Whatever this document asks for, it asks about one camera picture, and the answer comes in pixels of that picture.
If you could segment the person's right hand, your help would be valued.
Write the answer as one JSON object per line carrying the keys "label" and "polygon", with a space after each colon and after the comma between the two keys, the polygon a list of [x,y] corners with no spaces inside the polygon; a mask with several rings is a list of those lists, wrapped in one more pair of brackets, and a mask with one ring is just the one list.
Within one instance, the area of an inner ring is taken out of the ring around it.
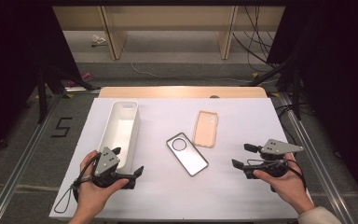
{"label": "person's right hand", "polygon": [[273,177],[263,171],[255,170],[254,175],[270,184],[278,195],[289,203],[299,215],[315,207],[306,193],[302,179],[293,171],[288,171],[281,177]]}

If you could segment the clear phone case black rim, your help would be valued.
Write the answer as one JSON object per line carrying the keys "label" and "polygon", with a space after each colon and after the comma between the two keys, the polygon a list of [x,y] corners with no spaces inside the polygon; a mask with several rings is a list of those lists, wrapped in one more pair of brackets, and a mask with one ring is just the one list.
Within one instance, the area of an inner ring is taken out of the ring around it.
{"label": "clear phone case black rim", "polygon": [[166,145],[190,176],[198,174],[209,165],[184,133],[171,137]]}

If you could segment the crumpled white paper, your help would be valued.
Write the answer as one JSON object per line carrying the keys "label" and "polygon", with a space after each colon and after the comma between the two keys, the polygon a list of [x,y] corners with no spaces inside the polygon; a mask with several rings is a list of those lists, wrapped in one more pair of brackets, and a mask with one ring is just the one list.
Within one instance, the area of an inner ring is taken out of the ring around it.
{"label": "crumpled white paper", "polygon": [[93,48],[100,47],[100,46],[106,46],[106,45],[107,45],[106,40],[103,37],[100,37],[98,35],[93,35],[91,37],[91,46]]}

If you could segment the white plastic storage box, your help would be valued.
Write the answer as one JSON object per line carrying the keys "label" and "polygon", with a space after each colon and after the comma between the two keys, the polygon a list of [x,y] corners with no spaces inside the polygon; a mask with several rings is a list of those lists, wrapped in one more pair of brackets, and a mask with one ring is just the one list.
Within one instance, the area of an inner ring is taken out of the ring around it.
{"label": "white plastic storage box", "polygon": [[129,174],[140,127],[139,106],[135,101],[115,101],[111,107],[102,140],[98,150],[105,147],[114,149],[120,147],[117,155],[119,163],[117,171],[120,174]]}

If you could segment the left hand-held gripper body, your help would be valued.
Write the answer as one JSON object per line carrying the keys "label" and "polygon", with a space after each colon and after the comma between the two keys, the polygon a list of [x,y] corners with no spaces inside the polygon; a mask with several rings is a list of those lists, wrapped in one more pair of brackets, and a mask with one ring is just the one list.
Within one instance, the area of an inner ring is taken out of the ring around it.
{"label": "left hand-held gripper body", "polygon": [[112,149],[105,147],[98,154],[98,158],[91,173],[92,182],[100,188],[107,188],[119,179],[128,179],[129,182],[122,189],[134,189],[136,178],[134,175],[120,174],[117,172],[120,159],[112,152]]}

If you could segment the aluminium floor rail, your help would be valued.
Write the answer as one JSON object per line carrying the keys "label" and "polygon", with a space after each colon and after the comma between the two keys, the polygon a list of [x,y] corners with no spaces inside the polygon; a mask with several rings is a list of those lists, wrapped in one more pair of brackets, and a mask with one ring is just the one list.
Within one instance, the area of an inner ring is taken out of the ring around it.
{"label": "aluminium floor rail", "polygon": [[60,102],[61,98],[62,96],[60,94],[52,96],[50,104],[48,106],[48,110],[41,115],[42,119],[39,120],[37,125],[35,126],[34,132],[30,137],[27,146],[21,152],[21,156],[17,160],[16,165],[10,172],[8,180],[3,185],[3,187],[0,188],[0,220],[5,211],[7,210],[8,204],[10,203],[10,200],[12,199],[16,188],[20,183],[35,151],[37,150],[42,136],[48,126],[50,117],[54,112],[57,104]]}
{"label": "aluminium floor rail", "polygon": [[313,170],[318,176],[321,186],[323,187],[326,197],[332,205],[337,218],[342,224],[354,224],[354,220],[344,198],[341,196],[331,175],[324,166],[322,158],[319,156],[314,144],[310,140],[310,136],[308,135],[302,121],[297,118],[294,109],[291,109],[288,112],[288,117],[291,120],[302,147],[305,148],[305,152],[310,160]]}

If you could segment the black curtain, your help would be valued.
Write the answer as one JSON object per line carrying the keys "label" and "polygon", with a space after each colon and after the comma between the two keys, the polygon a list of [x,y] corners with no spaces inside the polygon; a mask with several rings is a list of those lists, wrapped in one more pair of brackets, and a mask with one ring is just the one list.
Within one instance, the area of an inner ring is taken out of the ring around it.
{"label": "black curtain", "polygon": [[311,104],[358,185],[358,0],[284,0],[268,60],[281,63],[315,19],[300,75]]}
{"label": "black curtain", "polygon": [[0,0],[0,140],[40,76],[57,92],[61,80],[80,78],[52,6],[37,0]]}

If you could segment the person's left hand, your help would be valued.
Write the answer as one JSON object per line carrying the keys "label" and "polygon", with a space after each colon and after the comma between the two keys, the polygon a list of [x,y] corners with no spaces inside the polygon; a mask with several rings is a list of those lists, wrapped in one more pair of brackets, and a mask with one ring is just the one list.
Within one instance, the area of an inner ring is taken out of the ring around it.
{"label": "person's left hand", "polygon": [[119,179],[107,188],[97,187],[91,181],[83,182],[78,190],[79,197],[75,216],[95,217],[103,210],[107,200],[128,182],[129,180],[126,178]]}

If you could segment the light wooden shelf unit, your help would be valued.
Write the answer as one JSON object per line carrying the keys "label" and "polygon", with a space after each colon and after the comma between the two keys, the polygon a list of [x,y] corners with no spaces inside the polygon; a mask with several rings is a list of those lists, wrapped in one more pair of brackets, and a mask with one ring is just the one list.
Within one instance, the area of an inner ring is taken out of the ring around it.
{"label": "light wooden shelf unit", "polygon": [[55,7],[64,31],[103,31],[111,57],[120,58],[129,31],[212,31],[228,58],[235,31],[275,32],[283,7]]}

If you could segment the peach phone case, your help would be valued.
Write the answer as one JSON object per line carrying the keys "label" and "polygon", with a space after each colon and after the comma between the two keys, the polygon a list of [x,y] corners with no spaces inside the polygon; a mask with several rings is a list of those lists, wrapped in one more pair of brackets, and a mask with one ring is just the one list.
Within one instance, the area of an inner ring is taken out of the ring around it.
{"label": "peach phone case", "polygon": [[193,143],[199,147],[212,148],[218,124],[218,115],[210,111],[200,111],[193,134]]}

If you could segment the black metal stand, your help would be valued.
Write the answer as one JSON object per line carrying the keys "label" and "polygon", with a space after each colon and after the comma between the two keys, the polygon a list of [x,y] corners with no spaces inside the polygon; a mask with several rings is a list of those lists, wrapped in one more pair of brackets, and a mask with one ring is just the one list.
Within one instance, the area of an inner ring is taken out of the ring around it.
{"label": "black metal stand", "polygon": [[85,88],[87,91],[97,91],[100,89],[100,87],[92,86],[88,82],[84,81],[81,78],[81,75],[70,74],[53,65],[42,66],[36,75],[39,102],[39,123],[42,123],[48,115],[46,87],[49,87],[54,94],[63,95],[65,92],[65,87],[62,84],[63,79],[73,81],[75,84]]}
{"label": "black metal stand", "polygon": [[289,87],[292,88],[292,103],[293,111],[298,120],[301,120],[299,112],[299,94],[300,94],[300,75],[299,69],[293,60],[286,60],[279,66],[273,68],[262,77],[253,80],[249,83],[250,87],[255,87],[271,77],[279,74],[280,77],[276,83],[278,91],[287,91]]}

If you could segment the white table mat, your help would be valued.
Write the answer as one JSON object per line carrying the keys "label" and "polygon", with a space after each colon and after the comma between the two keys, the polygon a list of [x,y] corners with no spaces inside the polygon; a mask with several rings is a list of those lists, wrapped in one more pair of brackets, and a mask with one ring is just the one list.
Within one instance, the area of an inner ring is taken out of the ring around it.
{"label": "white table mat", "polygon": [[[139,99],[140,129],[132,161],[142,168],[134,189],[116,192],[100,213],[117,221],[255,221],[296,218],[296,211],[233,167],[257,160],[246,143],[262,146],[285,135],[269,98]],[[191,176],[168,149],[178,133],[191,137],[201,110],[217,114],[215,145],[201,148],[209,163]]]}

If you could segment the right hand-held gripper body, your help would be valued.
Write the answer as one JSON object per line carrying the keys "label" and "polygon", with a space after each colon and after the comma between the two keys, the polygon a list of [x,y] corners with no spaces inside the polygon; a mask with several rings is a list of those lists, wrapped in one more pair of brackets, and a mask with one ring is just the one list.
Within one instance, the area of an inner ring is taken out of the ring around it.
{"label": "right hand-held gripper body", "polygon": [[264,146],[259,146],[262,162],[260,164],[251,164],[243,166],[243,172],[248,179],[256,179],[254,170],[261,170],[273,177],[281,177],[288,171],[288,162],[285,160],[287,153],[296,153],[304,150],[303,147],[284,143],[279,140],[269,139]]}

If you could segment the pink object on floor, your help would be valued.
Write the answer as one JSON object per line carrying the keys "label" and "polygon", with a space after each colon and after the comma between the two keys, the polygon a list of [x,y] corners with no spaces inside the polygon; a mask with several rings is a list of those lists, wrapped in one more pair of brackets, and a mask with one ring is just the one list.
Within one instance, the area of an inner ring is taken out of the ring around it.
{"label": "pink object on floor", "polygon": [[[91,73],[86,73],[81,76],[81,80],[84,82],[90,81],[92,79],[93,79],[93,74],[91,74]],[[73,80],[68,80],[67,86],[70,88],[73,88],[73,87],[78,87],[78,84],[76,82],[74,82]]]}

